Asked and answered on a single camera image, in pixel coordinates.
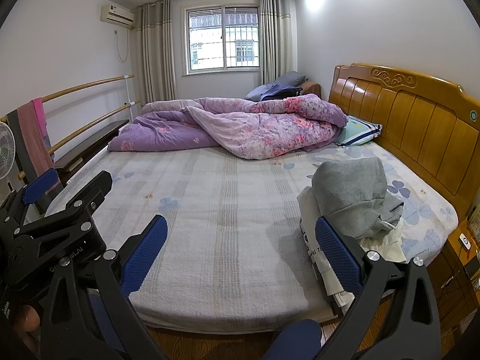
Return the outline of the left hand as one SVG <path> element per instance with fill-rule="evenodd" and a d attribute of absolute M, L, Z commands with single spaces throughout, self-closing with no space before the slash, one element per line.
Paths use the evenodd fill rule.
<path fill-rule="evenodd" d="M 25 305 L 15 323 L 15 330 L 30 351 L 40 358 L 39 328 L 40 317 L 32 306 Z"/>

